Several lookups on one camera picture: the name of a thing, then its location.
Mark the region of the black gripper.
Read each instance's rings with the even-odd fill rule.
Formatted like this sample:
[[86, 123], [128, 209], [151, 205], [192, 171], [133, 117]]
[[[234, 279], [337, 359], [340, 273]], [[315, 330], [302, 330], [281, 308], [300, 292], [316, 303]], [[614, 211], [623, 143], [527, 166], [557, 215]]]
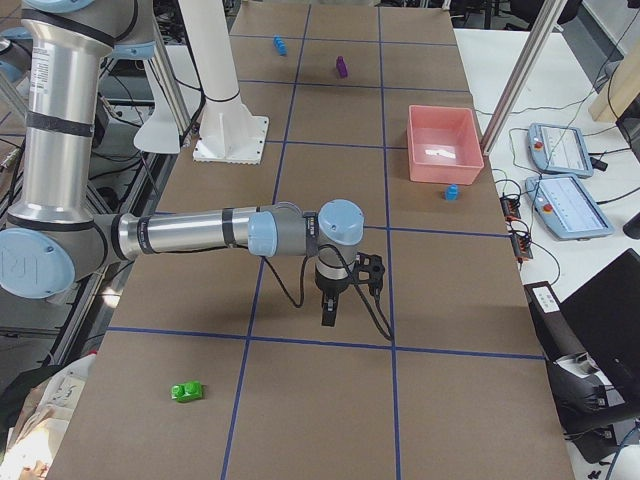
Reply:
[[332, 279], [324, 276], [320, 272], [316, 272], [315, 283], [322, 293], [321, 324], [326, 327], [334, 327], [339, 296], [349, 287], [351, 281], [348, 277]]

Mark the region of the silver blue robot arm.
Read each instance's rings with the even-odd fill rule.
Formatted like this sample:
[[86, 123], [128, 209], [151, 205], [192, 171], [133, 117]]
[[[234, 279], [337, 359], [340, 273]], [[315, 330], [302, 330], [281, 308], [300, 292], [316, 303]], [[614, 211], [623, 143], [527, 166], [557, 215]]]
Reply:
[[23, 3], [33, 39], [30, 93], [22, 193], [1, 233], [3, 289], [44, 299], [118, 260], [244, 248], [262, 258], [314, 258], [322, 322], [333, 325], [339, 296], [358, 285], [364, 262], [364, 216], [348, 200], [317, 212], [288, 202], [146, 217], [86, 209], [100, 63], [151, 58], [154, 21], [149, 1]]

